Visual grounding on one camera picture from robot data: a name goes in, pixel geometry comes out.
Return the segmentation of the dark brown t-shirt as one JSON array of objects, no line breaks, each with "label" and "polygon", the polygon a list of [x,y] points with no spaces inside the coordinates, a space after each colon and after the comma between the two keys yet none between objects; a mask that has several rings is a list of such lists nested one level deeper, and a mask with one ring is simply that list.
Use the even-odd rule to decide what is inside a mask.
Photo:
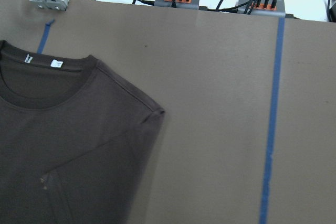
[{"label": "dark brown t-shirt", "polygon": [[93,56],[1,42],[1,223],[125,223],[164,109]]}]

